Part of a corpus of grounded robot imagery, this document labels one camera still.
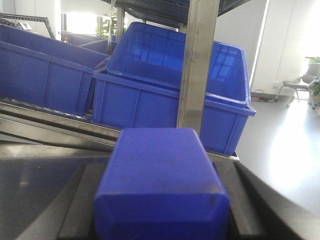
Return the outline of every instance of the gray floor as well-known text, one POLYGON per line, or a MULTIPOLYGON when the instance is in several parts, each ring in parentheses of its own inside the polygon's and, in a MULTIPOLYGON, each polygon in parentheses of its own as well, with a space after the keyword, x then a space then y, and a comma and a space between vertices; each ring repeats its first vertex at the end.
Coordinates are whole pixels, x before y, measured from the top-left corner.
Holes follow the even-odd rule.
POLYGON ((320 108, 252 102, 237 147, 240 162, 278 192, 320 216, 320 108))

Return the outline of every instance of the potted plant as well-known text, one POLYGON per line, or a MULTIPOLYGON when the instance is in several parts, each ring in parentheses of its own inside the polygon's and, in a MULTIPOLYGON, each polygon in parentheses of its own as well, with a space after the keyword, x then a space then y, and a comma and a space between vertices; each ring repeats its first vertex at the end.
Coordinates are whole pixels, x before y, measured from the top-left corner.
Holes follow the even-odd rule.
POLYGON ((312 96, 314 105, 320 106, 320 82, 314 83, 312 86, 312 96))

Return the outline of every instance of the white wall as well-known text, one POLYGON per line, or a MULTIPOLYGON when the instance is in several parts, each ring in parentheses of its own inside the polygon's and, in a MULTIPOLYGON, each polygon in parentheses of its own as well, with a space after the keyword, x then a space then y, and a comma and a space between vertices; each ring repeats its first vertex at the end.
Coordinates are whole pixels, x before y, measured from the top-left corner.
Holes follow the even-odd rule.
MULTIPOLYGON (((294 81, 301 75, 305 58, 308 19, 317 0, 271 0, 252 90, 276 94, 273 83, 294 81)), ((284 89, 281 94, 291 91, 284 89)))
POLYGON ((251 0, 217 18, 214 40, 242 47, 252 73, 267 0, 251 0))

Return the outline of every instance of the metal rack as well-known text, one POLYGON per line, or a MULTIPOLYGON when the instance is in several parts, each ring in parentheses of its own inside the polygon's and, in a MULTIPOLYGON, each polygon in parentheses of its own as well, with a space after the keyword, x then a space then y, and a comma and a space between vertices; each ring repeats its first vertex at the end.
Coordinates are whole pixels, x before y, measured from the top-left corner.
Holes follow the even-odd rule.
POLYGON ((44 23, 50 38, 55 39, 55 34, 52 32, 51 25, 49 19, 47 17, 42 16, 27 16, 27 15, 16 15, 16 14, 8 14, 8 13, 1 13, 0 12, 0 19, 14 19, 14 20, 23 20, 23 21, 32 21, 38 23, 44 23))

